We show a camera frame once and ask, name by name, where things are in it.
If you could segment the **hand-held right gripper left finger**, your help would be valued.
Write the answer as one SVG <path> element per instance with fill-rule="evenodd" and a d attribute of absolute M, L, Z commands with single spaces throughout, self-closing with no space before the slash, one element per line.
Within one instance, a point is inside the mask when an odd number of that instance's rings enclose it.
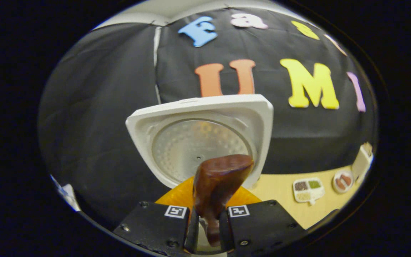
<path fill-rule="evenodd" d="M 193 181 L 189 177 L 155 202 L 140 201 L 113 232 L 159 255 L 184 257 L 194 253 L 199 217 L 193 207 Z"/>

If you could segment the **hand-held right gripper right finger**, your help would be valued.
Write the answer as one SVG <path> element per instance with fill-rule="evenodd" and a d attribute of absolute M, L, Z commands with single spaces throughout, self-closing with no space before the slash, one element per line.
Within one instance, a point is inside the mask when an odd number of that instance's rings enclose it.
<path fill-rule="evenodd" d="M 276 200 L 261 201 L 240 187 L 219 215 L 220 248 L 228 257 L 259 257 L 306 236 Z"/>

